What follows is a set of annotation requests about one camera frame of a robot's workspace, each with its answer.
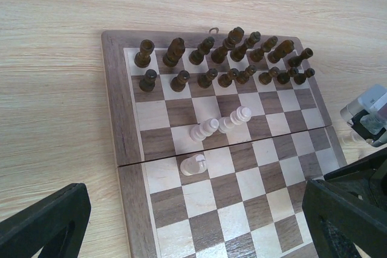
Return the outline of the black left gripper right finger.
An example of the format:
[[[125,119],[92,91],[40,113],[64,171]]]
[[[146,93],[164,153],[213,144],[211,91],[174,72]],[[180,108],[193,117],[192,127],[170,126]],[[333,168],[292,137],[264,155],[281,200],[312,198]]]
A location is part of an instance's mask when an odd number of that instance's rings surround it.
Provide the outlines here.
[[[302,209],[319,257],[386,257],[386,196],[311,180]]]

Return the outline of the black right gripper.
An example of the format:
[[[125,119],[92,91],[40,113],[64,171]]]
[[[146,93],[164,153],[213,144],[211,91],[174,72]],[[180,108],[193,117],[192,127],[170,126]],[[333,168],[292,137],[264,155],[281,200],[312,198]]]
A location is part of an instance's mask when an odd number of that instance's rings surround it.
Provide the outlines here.
[[[324,180],[374,205],[386,209],[386,149],[324,175]]]

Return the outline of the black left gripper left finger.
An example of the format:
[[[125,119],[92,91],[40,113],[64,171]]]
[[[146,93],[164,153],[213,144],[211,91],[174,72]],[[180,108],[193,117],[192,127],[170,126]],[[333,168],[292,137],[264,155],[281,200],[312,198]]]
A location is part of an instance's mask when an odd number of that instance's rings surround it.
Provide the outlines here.
[[[1,257],[77,257],[91,213],[84,183],[72,183],[1,222]]]

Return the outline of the dark pawn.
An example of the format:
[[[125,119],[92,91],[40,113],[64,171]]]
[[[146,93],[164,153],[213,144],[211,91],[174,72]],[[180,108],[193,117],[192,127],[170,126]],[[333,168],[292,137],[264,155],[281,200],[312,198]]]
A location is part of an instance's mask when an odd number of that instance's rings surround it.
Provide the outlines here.
[[[170,87],[175,92],[181,92],[186,87],[186,83],[190,79],[190,74],[186,70],[182,70],[174,77],[170,83]]]

